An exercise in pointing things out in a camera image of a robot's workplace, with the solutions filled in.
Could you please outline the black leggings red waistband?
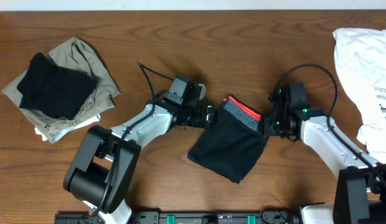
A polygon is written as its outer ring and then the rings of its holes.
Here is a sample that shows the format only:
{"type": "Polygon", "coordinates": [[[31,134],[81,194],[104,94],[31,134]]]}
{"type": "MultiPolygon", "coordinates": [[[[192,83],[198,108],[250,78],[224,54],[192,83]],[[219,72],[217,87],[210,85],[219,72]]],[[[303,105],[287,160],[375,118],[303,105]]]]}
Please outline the black leggings red waistband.
{"type": "Polygon", "coordinates": [[[230,95],[223,99],[217,122],[203,132],[188,159],[236,184],[257,163],[269,136],[260,128],[262,115],[230,95]]]}

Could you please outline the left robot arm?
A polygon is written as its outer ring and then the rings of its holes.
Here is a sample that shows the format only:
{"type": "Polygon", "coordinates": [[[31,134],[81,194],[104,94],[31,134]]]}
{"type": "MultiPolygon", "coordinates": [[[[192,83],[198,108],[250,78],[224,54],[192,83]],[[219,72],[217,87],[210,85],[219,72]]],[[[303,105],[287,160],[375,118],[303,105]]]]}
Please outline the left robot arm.
{"type": "Polygon", "coordinates": [[[209,129],[213,106],[150,101],[140,114],[110,129],[99,125],[86,133],[67,171],[63,187],[90,207],[70,223],[128,223],[132,214],[124,197],[141,150],[174,126],[209,129]]]}

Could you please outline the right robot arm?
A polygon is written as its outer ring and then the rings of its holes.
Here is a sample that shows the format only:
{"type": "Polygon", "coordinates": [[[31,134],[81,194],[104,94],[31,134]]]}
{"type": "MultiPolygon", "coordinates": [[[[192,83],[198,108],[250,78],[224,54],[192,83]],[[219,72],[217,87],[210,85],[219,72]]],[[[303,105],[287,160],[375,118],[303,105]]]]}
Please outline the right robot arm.
{"type": "Polygon", "coordinates": [[[322,109],[311,108],[301,83],[268,95],[272,114],[260,123],[263,134],[302,141],[337,179],[332,205],[299,208],[300,223],[386,223],[386,164],[358,148],[322,109]]]}

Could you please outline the white shirt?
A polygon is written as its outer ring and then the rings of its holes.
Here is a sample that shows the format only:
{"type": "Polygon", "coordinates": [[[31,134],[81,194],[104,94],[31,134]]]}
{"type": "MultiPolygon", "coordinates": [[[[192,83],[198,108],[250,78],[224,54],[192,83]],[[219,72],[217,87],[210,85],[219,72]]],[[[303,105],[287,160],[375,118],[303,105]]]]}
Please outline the white shirt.
{"type": "Polygon", "coordinates": [[[339,28],[333,36],[338,79],[362,117],[357,140],[386,164],[386,30],[339,28]]]}

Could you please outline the white garment under khaki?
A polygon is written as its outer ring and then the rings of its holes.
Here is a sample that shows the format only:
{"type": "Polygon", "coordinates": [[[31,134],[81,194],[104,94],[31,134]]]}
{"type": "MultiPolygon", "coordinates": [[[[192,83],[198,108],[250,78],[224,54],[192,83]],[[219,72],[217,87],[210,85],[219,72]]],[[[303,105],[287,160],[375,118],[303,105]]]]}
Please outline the white garment under khaki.
{"type": "MultiPolygon", "coordinates": [[[[51,143],[55,143],[59,141],[62,137],[64,137],[67,133],[70,131],[73,131],[74,129],[79,129],[85,126],[88,126],[89,124],[99,122],[101,120],[101,116],[98,114],[82,123],[79,123],[71,128],[63,129],[58,135],[56,135],[53,140],[51,140],[51,143]]],[[[42,134],[36,127],[34,128],[36,135],[41,135],[43,141],[48,141],[46,135],[42,134]]]]}

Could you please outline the folded khaki garment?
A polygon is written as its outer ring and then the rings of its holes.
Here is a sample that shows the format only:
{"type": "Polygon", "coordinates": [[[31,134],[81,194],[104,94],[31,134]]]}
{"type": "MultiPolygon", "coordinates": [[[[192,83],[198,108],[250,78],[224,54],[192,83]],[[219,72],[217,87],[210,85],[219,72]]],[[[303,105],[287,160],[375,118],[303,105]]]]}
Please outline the folded khaki garment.
{"type": "Polygon", "coordinates": [[[24,78],[27,70],[3,88],[3,93],[21,110],[34,127],[46,135],[49,142],[63,129],[71,128],[114,108],[113,98],[120,94],[120,90],[99,56],[86,42],[72,37],[44,55],[59,67],[82,72],[97,81],[93,93],[72,120],[50,118],[41,111],[19,107],[22,94],[17,90],[17,84],[24,78]]]}

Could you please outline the folded black garment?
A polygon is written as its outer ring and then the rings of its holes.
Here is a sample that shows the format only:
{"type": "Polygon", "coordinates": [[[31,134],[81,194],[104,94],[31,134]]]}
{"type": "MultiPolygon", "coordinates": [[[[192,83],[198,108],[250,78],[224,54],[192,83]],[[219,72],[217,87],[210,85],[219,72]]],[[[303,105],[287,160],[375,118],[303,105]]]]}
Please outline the folded black garment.
{"type": "Polygon", "coordinates": [[[97,81],[88,75],[59,67],[39,52],[17,84],[22,94],[19,107],[41,111],[50,118],[72,120],[96,86],[97,81]]]}

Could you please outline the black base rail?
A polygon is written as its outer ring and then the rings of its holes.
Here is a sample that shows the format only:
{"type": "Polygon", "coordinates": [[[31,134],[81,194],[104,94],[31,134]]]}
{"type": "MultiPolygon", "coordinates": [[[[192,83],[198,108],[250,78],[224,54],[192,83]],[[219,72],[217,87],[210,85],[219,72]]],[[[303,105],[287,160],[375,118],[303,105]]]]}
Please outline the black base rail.
{"type": "Polygon", "coordinates": [[[134,212],[126,224],[300,224],[300,215],[276,208],[250,213],[134,212]]]}

